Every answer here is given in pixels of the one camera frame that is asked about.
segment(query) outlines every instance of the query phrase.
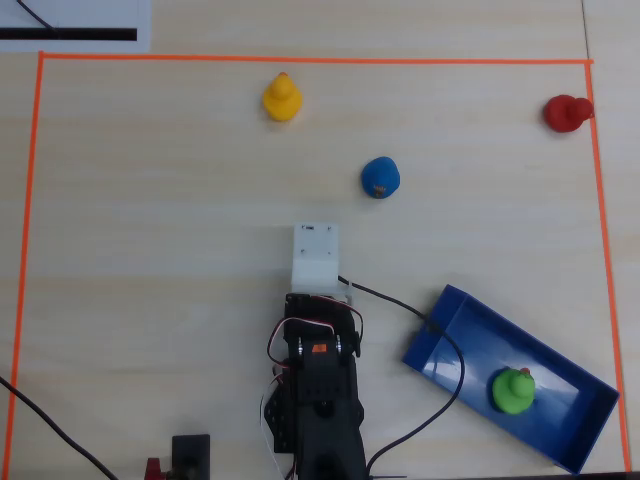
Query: red wire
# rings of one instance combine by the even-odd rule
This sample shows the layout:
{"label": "red wire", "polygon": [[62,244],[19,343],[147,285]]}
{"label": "red wire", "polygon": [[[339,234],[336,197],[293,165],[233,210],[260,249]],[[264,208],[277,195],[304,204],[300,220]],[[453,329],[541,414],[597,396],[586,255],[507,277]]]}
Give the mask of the red wire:
{"label": "red wire", "polygon": [[296,459],[293,459],[293,465],[291,465],[291,470],[289,470],[289,473],[287,473],[287,476],[284,477],[285,480],[293,480],[293,476],[296,473]]}
{"label": "red wire", "polygon": [[331,297],[321,297],[320,295],[314,295],[311,298],[317,298],[319,300],[325,300],[327,302],[331,302],[331,303],[337,303],[338,305],[341,305],[343,307],[348,308],[349,310],[351,310],[353,313],[355,313],[356,315],[358,315],[360,317],[360,341],[362,341],[362,331],[364,330],[364,319],[362,318],[362,314],[357,311],[355,308],[353,308],[351,305],[349,305],[348,303],[344,303],[341,302],[340,300],[336,300],[335,298],[331,298]]}

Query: blue rubber duck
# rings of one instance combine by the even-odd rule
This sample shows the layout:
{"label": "blue rubber duck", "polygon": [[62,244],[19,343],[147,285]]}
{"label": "blue rubber duck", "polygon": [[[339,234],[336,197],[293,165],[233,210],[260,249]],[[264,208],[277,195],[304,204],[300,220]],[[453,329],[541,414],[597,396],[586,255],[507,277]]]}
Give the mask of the blue rubber duck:
{"label": "blue rubber duck", "polygon": [[360,175],[362,188],[372,198],[387,198],[400,186],[400,172],[389,157],[371,160]]}

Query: orange tape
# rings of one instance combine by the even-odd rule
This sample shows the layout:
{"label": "orange tape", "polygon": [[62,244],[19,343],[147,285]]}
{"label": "orange tape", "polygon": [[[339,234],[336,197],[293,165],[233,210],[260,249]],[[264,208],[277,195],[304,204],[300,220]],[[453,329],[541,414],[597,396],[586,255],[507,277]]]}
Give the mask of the orange tape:
{"label": "orange tape", "polygon": [[[591,80],[591,66],[584,65],[587,82],[587,98],[593,103],[593,81]],[[622,440],[622,456],[624,469],[631,471],[631,453],[629,448],[629,432],[627,430],[627,411],[624,395],[624,378],[622,375],[622,355],[620,353],[620,332],[618,330],[618,312],[616,308],[616,291],[613,285],[613,267],[611,263],[611,248],[609,246],[609,227],[607,226],[607,209],[604,203],[604,186],[602,182],[602,167],[600,164],[600,146],[598,144],[598,129],[595,116],[589,121],[591,127],[591,145],[593,147],[593,162],[596,171],[596,187],[598,189],[598,208],[600,210],[600,229],[602,230],[602,246],[604,248],[604,268],[607,273],[607,289],[609,292],[609,314],[611,316],[611,337],[613,340],[613,359],[616,368],[616,387],[620,392],[618,412],[620,414],[620,437]]]}
{"label": "orange tape", "polygon": [[[40,117],[40,93],[42,91],[42,70],[44,54],[38,53],[36,73],[36,91],[33,97],[33,115],[31,116],[31,142],[29,144],[29,165],[27,167],[27,191],[24,199],[24,220],[22,223],[22,253],[20,256],[20,279],[18,283],[18,306],[16,308],[16,330],[13,340],[13,361],[11,365],[11,385],[18,385],[18,364],[20,362],[20,342],[22,340],[22,313],[24,311],[24,292],[27,282],[27,259],[29,258],[29,225],[31,223],[31,193],[33,192],[33,168],[36,161],[36,142],[38,139],[38,118]],[[16,397],[9,396],[7,414],[7,432],[4,443],[4,461],[2,480],[9,480],[9,462],[11,461],[11,441],[13,439],[13,421],[16,409]]]}
{"label": "orange tape", "polygon": [[261,57],[247,55],[113,55],[91,53],[45,53],[58,60],[171,60],[183,62],[329,63],[347,65],[587,65],[591,59],[500,59],[500,58],[324,58]]}

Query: blue plastic bin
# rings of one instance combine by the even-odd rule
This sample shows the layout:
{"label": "blue plastic bin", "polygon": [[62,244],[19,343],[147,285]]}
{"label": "blue plastic bin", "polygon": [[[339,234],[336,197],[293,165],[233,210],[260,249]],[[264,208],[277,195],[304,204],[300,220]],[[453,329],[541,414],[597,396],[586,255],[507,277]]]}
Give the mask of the blue plastic bin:
{"label": "blue plastic bin", "polygon": [[[618,392],[451,285],[440,295],[431,319],[464,355],[466,375],[459,399],[556,465],[580,473]],[[426,326],[403,361],[446,390],[455,390],[460,360],[449,342]],[[536,382],[533,405],[519,415],[502,413],[493,404],[493,380],[507,368],[525,367]]]}

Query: rubber duck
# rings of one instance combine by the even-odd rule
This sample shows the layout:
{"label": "rubber duck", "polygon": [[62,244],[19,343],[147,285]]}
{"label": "rubber duck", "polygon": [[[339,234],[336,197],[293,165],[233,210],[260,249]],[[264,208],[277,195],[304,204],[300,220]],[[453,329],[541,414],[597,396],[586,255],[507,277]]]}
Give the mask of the rubber duck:
{"label": "rubber duck", "polygon": [[295,117],[302,106],[302,93],[286,73],[273,79],[262,95],[262,104],[269,116],[278,122]]}
{"label": "rubber duck", "polygon": [[536,383],[528,368],[510,368],[496,377],[491,386],[496,406],[510,415],[527,410],[535,397]]}
{"label": "rubber duck", "polygon": [[547,102],[542,113],[551,130],[568,133],[577,130],[582,122],[593,117],[593,104],[586,98],[558,95]]}
{"label": "rubber duck", "polygon": [[389,157],[378,157],[365,165],[360,180],[367,195],[387,198],[400,186],[400,172]]}

